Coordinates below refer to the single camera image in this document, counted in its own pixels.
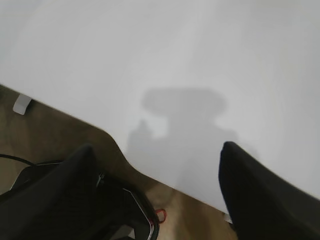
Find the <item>red clip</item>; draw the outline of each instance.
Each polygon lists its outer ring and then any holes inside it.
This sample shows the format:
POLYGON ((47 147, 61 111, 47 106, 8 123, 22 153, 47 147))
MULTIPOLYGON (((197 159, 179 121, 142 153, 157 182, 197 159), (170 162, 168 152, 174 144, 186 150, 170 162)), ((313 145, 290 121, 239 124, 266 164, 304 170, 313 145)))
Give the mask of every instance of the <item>red clip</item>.
POLYGON ((167 211, 166 211, 165 209, 163 209, 163 208, 160 208, 160 209, 155 210, 155 214, 157 214, 158 219, 159 219, 159 214, 160 214, 160 213, 163 214, 163 220, 162 220, 162 221, 159 220, 159 223, 160 223, 160 224, 163 224, 163 223, 166 221, 166 219, 167 219, 167 211))

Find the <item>cable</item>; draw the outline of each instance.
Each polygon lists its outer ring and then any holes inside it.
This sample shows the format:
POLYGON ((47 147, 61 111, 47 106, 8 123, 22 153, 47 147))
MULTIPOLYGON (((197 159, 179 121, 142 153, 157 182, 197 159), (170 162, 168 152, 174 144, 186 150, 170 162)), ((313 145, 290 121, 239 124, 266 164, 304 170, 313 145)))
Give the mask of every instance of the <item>cable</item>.
POLYGON ((30 161, 27 161, 27 160, 24 160, 20 157, 17 157, 17 156, 11 156, 11 155, 7 155, 7 154, 0 154, 0 158, 5 158, 5 159, 12 159, 12 160, 15 160, 15 161, 18 161, 18 162, 22 162, 24 164, 28 164, 29 166, 35 166, 34 163, 30 162, 30 161))

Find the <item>desk surface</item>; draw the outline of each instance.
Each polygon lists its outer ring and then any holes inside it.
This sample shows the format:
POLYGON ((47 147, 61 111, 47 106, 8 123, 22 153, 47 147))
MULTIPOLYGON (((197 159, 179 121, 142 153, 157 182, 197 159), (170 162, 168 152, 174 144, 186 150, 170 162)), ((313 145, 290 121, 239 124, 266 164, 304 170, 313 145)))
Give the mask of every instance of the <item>desk surface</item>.
POLYGON ((105 130, 137 170, 220 210, 227 140, 320 198, 319 8, 2 0, 0 83, 105 130))

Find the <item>white table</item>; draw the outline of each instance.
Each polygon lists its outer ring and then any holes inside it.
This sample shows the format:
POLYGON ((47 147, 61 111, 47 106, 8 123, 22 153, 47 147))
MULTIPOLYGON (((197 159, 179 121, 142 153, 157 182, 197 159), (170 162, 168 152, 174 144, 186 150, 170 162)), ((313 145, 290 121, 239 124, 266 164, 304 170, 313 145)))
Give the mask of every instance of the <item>white table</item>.
POLYGON ((222 211, 226 140, 320 198, 319 9, 1 0, 0 83, 101 128, 138 171, 222 211))

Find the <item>floor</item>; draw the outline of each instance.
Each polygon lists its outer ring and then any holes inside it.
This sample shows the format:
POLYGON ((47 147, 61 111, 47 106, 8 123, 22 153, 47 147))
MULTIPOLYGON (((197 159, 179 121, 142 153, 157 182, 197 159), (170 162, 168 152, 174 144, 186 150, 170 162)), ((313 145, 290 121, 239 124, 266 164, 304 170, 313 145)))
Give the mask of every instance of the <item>floor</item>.
MULTIPOLYGON (((0 153, 40 163, 63 160, 82 143, 92 143, 101 167, 138 186, 154 208, 166 209, 159 240, 237 239, 222 212, 133 169, 106 132, 36 101, 19 115, 12 111, 17 97, 18 93, 0 86, 0 153)), ((0 194, 24 167, 1 159, 0 194)))

